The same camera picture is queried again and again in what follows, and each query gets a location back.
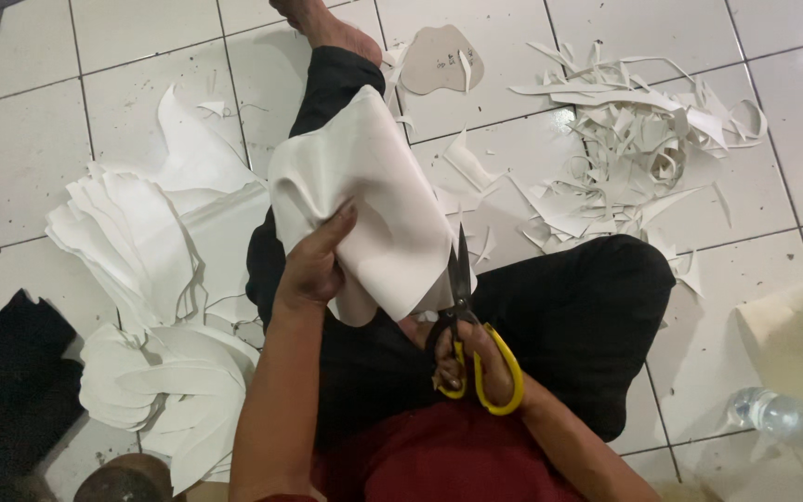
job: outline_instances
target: knee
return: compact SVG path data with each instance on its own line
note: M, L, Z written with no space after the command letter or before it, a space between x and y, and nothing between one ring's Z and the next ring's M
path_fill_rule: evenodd
M660 287L673 288L674 274L665 256L653 245L625 234L609 236L604 239L602 252L614 264L640 277L641 281L651 281Z

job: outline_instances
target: white tile floor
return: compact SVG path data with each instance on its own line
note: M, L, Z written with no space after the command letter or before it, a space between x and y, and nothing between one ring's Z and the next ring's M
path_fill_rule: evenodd
M279 22L267 0L103 5L25 0L6 10L0 30L0 307L17 288L27 288L49 299L83 336L100 322L115 322L116 309L81 263L42 238L45 213L67 197L64 184L84 174L91 159L162 160L155 108L173 82L179 99L191 106L225 101L231 112L226 119L206 110L200 116L264 175L271 150L296 116L309 57L304 38ZM447 136L464 124L471 128L470 146L491 172L546 178L577 152L578 142L560 133L571 109L506 88L532 82L552 67L525 42L569 42L584 56L590 42L601 40L610 56L663 55L689 73L701 73L726 105L760 99L770 139L732 152L720 180L733 228L726 226L712 190L653 222L678 252L699 250L706 294L697 298L675 288L666 315L670 326L659 333L633 382L625 433L612 444L656 482L689 481L703 469L740 469L738 462L755 448L755 433L721 437L731 432L721 409L733 390L757 383L757 375L735 335L731 311L803 280L803 2L329 5L381 46L409 43L423 26L452 23L482 54L485 78L469 97L447 89L424 97L400 92L401 110L418 126L417 132L407 130L413 151L430 180L444 188L468 189L436 158L451 140ZM662 90L688 84L663 63L635 64L633 71L660 82ZM500 247L477 271L539 253L515 231L529 214L506 181L486 199L468 221L480 237L491 224ZM261 333L248 336L261 343ZM46 478L61 500L71 500L102 459L135 451L136 442L135 434L83 420L44 463ZM722 496L729 496L728 486L713 484ZM765 487L769 483L753 484L750 495L739 499L793 499L787 489L768 496Z

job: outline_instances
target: red shirt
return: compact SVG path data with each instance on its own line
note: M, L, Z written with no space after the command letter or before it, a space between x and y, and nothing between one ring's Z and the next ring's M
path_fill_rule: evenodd
M347 439L319 457L312 482L330 502L584 500L522 422L460 401L388 418Z

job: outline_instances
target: person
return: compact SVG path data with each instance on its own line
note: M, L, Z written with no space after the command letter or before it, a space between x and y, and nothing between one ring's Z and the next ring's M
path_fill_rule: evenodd
M385 91L374 40L321 0L270 3L312 47L291 137L365 85ZM346 202L286 256L271 211L252 234L246 292L266 343L237 426L231 500L658 500L604 442L625 426L627 389L675 284L654 247L596 238L478 276L473 311L525 373L519 409L493 416L434 389L434 376L453 385L448 330L428 354L428 324L378 311L352 328L329 313L343 284L334 249L356 217ZM498 349L480 326L458 327L483 360L486 396L507 403Z

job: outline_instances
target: scissors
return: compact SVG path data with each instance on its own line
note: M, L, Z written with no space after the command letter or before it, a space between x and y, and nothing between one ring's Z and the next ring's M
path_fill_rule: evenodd
M467 238L464 236L463 232L463 224L461 224L461 234L458 237L458 253L455 254L454 246L452 246L451 256L448 258L448 279L452 286L454 304L449 308L439 311L439 320L436 321L427 338L427 350L428 354L435 354L435 345L438 343L439 336L445 331L445 328L451 328L454 358L464 370L463 376L461 377L461 387L454 390L439 385L438 389L442 394L445 394L451 399L460 399L467 393L467 360L464 357L463 341L461 341L461 337L458 334L457 321L464 321L474 326L481 324L470 309L469 254L467 251ZM482 359L476 352L473 353L475 393L478 394L479 401L482 405L485 406L492 415L509 415L513 413L513 411L519 407L519 403L522 402L522 395L524 392L522 370L519 368L516 357L513 356L513 353L510 351L509 347L507 347L507 344L504 343L503 338L498 335L497 331L488 323L482 324L482 327L488 335L492 337L494 344L500 351L500 355L507 363L507 368L509 368L510 375L513 377L513 397L510 399L510 402L504 406L494 405L485 398L485 393L483 391Z

